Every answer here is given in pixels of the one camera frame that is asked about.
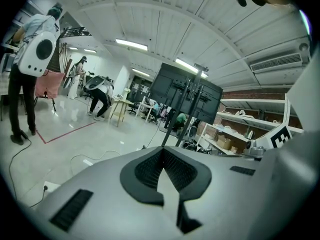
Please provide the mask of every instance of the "white backpack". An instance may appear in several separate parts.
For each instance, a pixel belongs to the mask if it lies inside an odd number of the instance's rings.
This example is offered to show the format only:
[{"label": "white backpack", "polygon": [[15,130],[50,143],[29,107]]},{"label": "white backpack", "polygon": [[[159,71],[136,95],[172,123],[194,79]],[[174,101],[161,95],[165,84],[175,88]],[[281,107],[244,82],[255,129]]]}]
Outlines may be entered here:
[{"label": "white backpack", "polygon": [[20,58],[17,65],[23,74],[41,77],[54,54],[57,43],[55,35],[52,32],[43,31],[43,27],[39,30],[47,20],[38,27],[18,52]]}]

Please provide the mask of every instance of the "wooden table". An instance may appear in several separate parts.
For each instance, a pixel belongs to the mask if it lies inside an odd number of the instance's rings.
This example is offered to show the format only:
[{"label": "wooden table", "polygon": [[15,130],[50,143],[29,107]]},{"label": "wooden table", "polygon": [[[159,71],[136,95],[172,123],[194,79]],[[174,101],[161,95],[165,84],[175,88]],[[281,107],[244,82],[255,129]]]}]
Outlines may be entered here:
[{"label": "wooden table", "polygon": [[[133,103],[131,101],[127,100],[127,99],[123,100],[123,99],[118,99],[116,97],[114,97],[114,102],[116,103],[116,106],[115,106],[115,108],[114,108],[114,110],[112,112],[112,115],[111,115],[110,119],[113,117],[113,115],[117,116],[118,117],[118,122],[116,124],[116,127],[118,127],[120,119],[122,118],[122,122],[124,121],[127,105],[133,105]],[[120,110],[120,112],[116,112],[116,109],[117,109],[119,103],[122,103],[121,110]]]}]

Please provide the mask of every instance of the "white ceiling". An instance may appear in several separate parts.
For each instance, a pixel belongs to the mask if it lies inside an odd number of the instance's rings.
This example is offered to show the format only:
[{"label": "white ceiling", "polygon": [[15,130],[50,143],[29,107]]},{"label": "white ceiling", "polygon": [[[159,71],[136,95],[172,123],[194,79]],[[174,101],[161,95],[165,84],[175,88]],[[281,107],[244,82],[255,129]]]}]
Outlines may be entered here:
[{"label": "white ceiling", "polygon": [[[175,65],[180,58],[208,68],[208,80],[223,88],[289,85],[301,68],[290,80],[281,72],[255,77],[250,63],[283,52],[300,52],[307,62],[307,52],[299,51],[301,43],[309,43],[306,29],[292,7],[259,7],[250,0],[247,7],[236,0],[58,1],[108,53],[152,77],[162,62]],[[148,45],[148,52],[120,46],[116,38]]]}]

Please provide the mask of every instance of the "brick wall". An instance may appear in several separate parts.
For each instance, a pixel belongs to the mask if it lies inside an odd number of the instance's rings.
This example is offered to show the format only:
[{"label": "brick wall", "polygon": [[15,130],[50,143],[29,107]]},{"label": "brick wall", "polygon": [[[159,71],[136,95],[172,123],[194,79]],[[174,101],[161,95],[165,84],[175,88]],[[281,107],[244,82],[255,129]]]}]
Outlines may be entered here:
[{"label": "brick wall", "polygon": [[[281,88],[281,89],[257,89],[257,90],[241,90],[241,91],[231,91],[231,92],[225,92],[222,95],[222,99],[264,99],[264,100],[284,100],[285,94],[289,91],[288,88]],[[222,112],[225,109],[225,106],[220,104],[220,107],[218,109],[218,112]],[[238,109],[234,108],[228,108],[226,109],[227,112],[230,112],[231,114],[236,114]],[[258,112],[257,111],[250,111],[245,110],[246,115],[253,116],[254,118],[258,118]],[[265,113],[265,117],[267,117],[267,120],[269,122],[273,122],[273,120],[276,120],[279,123],[282,123],[283,121],[283,115],[281,114],[274,114],[274,113]],[[222,124],[223,126],[230,126],[232,129],[236,130],[240,134],[245,134],[248,126],[228,120],[222,119],[220,116],[216,116],[214,120],[214,124]],[[197,129],[197,134],[201,135],[206,123],[201,122],[199,124],[199,127]],[[302,128],[301,123],[297,117],[290,116],[289,125],[296,128]],[[255,127],[249,127],[249,131],[254,131],[254,139],[257,139],[261,137],[262,135],[266,134],[268,131],[255,128]],[[206,134],[214,137],[215,140],[218,139],[218,131],[212,127],[208,127],[206,130]],[[243,149],[245,148],[245,142],[233,137],[227,133],[222,133],[227,138],[231,140],[231,145],[238,148],[237,153],[241,154],[243,152]]]}]

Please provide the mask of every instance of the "metal pole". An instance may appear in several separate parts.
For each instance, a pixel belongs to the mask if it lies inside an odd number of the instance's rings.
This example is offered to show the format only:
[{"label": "metal pole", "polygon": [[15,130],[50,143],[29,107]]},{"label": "metal pole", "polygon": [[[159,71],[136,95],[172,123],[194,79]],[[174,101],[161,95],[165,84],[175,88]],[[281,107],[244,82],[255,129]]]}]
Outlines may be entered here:
[{"label": "metal pole", "polygon": [[180,93],[179,104],[178,104],[178,106],[177,106],[177,109],[175,110],[175,113],[174,113],[174,115],[173,115],[173,118],[172,118],[171,121],[170,121],[168,130],[166,131],[166,135],[165,135],[165,137],[164,137],[164,139],[163,139],[163,141],[162,141],[162,144],[161,144],[162,147],[163,147],[164,145],[166,145],[167,140],[168,140],[168,138],[169,138],[169,135],[170,135],[170,133],[171,133],[171,130],[172,130],[172,128],[173,128],[174,125],[175,125],[175,122],[176,122],[177,116],[179,115],[179,112],[180,112],[182,103],[183,103],[184,100],[185,100],[185,97],[186,97],[186,94],[187,94],[187,90],[188,90],[188,88],[189,88],[189,85],[190,85],[190,79],[188,78],[188,80],[187,80],[186,83],[185,83],[183,92]]},{"label": "metal pole", "polygon": [[200,100],[201,93],[202,93],[203,89],[204,89],[204,86],[203,86],[203,85],[200,86],[198,95],[196,96],[196,99],[193,101],[193,104],[191,105],[191,109],[190,109],[190,112],[189,112],[189,118],[188,118],[188,120],[186,121],[186,123],[185,123],[185,125],[184,125],[184,127],[183,127],[183,130],[182,130],[182,133],[181,133],[178,141],[177,141],[176,144],[175,144],[176,147],[179,147],[181,141],[183,140],[183,138],[184,138],[184,136],[185,136],[185,134],[186,134],[187,128],[188,128],[188,126],[189,126],[189,124],[190,124],[190,121],[191,121],[191,119],[192,119],[192,117],[193,117],[193,115],[194,115],[194,113],[195,113],[195,109],[196,109],[196,107],[197,107],[197,105],[198,105],[198,103],[199,103],[199,100]]}]

